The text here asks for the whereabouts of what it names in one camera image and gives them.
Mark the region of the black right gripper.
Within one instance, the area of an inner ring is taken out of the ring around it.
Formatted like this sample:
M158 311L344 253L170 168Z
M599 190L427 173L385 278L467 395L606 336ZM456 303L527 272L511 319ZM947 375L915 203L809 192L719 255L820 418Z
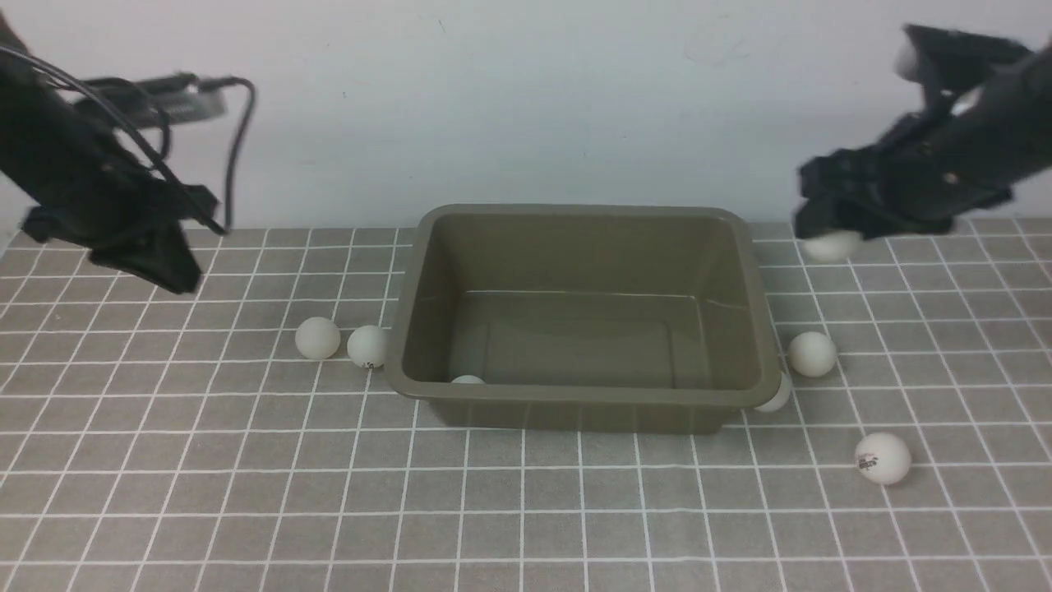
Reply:
M838 149L800 167L801 240L850 231L953 231L957 219L1013 199L1013 187L984 187L937 164L920 116L902 117L873 145Z

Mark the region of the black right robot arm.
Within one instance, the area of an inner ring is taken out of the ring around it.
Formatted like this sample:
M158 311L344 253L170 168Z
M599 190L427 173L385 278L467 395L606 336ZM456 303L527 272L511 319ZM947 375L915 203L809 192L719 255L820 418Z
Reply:
M989 65L965 86L914 49L924 108L872 145L800 167L800 240L839 231L864 240L947 234L963 215L1007 205L1015 187L1050 168L1050 49Z

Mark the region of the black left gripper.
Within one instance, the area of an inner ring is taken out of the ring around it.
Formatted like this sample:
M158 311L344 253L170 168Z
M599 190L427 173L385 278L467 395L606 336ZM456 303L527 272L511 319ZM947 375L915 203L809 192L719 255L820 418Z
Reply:
M119 258L119 269L171 294L193 294L201 266L184 219L211 219L218 199L203 185L170 183L132 166L31 160L21 188L37 202L21 229L37 243L59 240Z

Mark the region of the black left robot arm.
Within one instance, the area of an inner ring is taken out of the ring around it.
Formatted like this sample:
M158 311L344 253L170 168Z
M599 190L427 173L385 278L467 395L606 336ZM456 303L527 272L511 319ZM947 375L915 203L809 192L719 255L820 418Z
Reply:
M147 168L97 120L60 96L58 79L108 116L153 161ZM2 24L1 169L36 202L21 226L37 241L86 248L94 265L190 294L203 272L182 224L215 229L217 199L180 183L108 99L34 55Z

